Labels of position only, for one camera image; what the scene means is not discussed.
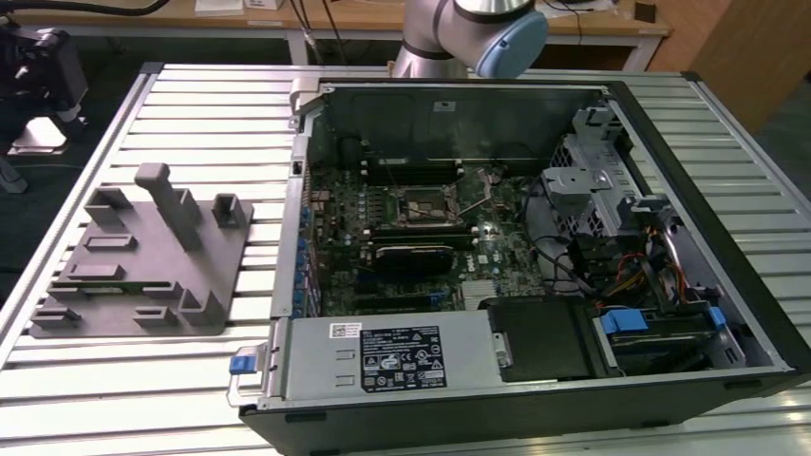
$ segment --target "floor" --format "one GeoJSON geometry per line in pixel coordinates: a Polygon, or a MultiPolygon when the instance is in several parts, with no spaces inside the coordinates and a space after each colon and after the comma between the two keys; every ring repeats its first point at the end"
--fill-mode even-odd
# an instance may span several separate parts
{"type": "MultiPolygon", "coordinates": [[[[125,39],[123,52],[102,38],[78,39],[90,91],[83,101],[89,130],[69,151],[54,158],[11,158],[30,190],[22,195],[0,194],[0,304],[13,291],[61,206],[105,134],[115,110],[143,62],[210,64],[290,63],[287,45],[269,40],[125,39]]],[[[329,64],[339,63],[338,50],[325,43],[329,64]]],[[[397,56],[395,42],[346,43],[351,65],[382,66],[397,56]]],[[[803,84],[779,109],[757,139],[811,198],[811,84],[803,84]]]]}

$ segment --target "table leg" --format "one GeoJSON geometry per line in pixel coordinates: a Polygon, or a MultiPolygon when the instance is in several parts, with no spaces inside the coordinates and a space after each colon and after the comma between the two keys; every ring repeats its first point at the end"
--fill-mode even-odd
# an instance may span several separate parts
{"type": "Polygon", "coordinates": [[[625,62],[623,71],[646,71],[650,59],[654,58],[662,36],[643,36],[639,39],[639,44],[634,47],[629,60],[625,62]]]}
{"type": "Polygon", "coordinates": [[[306,66],[310,64],[307,55],[307,42],[302,30],[289,30],[287,32],[289,49],[291,50],[291,61],[294,65],[306,66]]]}

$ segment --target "wall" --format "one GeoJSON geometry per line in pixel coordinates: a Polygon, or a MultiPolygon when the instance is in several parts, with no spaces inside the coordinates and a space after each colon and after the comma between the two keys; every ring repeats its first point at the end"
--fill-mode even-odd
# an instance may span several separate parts
{"type": "Polygon", "coordinates": [[[675,28],[651,70],[697,71],[757,131],[811,70],[810,0],[661,0],[675,28]]]}

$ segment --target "circuit board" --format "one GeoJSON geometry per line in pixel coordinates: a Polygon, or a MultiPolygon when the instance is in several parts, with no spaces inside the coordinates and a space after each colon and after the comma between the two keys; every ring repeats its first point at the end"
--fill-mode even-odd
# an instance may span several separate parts
{"type": "Polygon", "coordinates": [[[545,293],[538,257],[517,221],[527,178],[503,179],[498,169],[483,165],[462,169],[462,178],[445,185],[375,186],[357,172],[313,173],[322,316],[414,312],[415,301],[426,304],[419,312],[462,311],[466,281],[491,281],[498,296],[545,293]],[[421,235],[409,246],[387,246],[386,241],[371,245],[375,230],[409,236],[403,233],[423,233],[426,228],[471,232],[471,245],[453,249],[421,235]],[[415,245],[435,249],[434,256],[447,255],[442,273],[381,275],[370,261],[375,249],[381,256],[387,249],[414,250],[415,245]],[[379,302],[394,307],[378,308],[379,302]]]}

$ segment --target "black case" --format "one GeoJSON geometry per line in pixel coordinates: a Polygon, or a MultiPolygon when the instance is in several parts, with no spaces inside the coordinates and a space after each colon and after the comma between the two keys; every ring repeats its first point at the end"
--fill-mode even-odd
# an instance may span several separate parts
{"type": "Polygon", "coordinates": [[[739,399],[769,396],[811,379],[811,350],[761,276],[726,231],[627,85],[618,81],[449,81],[325,79],[323,83],[409,85],[606,86],[638,132],[747,306],[794,369],[782,373],[549,390],[426,401],[298,408],[241,409],[241,419],[286,455],[423,447],[673,425],[739,399]]]}

